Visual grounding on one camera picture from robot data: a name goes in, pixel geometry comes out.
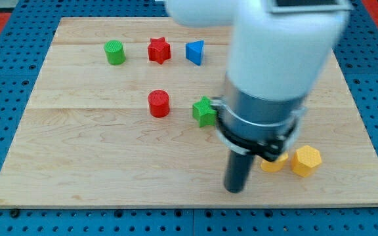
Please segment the silver clamp wrist flange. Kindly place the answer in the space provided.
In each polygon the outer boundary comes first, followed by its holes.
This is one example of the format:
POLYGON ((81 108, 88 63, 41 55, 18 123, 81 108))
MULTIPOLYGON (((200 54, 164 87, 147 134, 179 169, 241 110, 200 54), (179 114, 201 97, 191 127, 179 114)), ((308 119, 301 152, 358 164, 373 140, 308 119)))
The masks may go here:
POLYGON ((217 111, 217 135, 230 149, 230 161, 255 156, 274 162, 294 143, 305 107, 304 96, 268 100, 238 88, 228 77, 223 94, 211 101, 217 111))

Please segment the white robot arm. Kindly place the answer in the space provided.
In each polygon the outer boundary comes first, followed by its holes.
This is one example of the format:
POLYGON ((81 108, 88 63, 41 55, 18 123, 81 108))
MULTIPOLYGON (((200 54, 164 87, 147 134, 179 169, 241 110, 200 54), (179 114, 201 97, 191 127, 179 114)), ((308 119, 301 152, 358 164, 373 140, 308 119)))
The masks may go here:
POLYGON ((229 147, 224 186, 240 192, 255 157, 275 161, 296 142, 305 98, 348 24, 348 1, 177 1, 186 27, 231 26, 224 92, 211 102, 229 147))

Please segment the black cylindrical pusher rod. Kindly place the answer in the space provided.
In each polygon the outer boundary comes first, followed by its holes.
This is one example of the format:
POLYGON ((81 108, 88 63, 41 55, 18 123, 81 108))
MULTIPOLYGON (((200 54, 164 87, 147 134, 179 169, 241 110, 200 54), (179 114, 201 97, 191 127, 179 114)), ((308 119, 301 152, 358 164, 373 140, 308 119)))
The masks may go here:
POLYGON ((224 175, 224 187, 231 193, 241 192, 246 184, 247 177, 255 156, 251 153, 245 155, 231 151, 224 175))

